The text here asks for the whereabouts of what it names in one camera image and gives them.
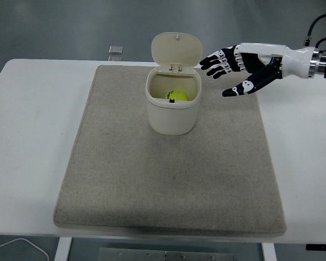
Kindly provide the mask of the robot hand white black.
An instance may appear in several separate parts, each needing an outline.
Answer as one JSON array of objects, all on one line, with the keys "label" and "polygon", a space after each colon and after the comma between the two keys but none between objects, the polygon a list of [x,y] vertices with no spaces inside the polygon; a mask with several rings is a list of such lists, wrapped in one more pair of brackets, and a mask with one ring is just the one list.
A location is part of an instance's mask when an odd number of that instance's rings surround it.
[{"label": "robot hand white black", "polygon": [[294,75],[309,78],[313,47],[293,50],[285,45],[240,43],[213,52],[199,62],[207,76],[214,79],[231,72],[246,71],[250,76],[222,92],[224,97],[249,95],[276,79]]}]

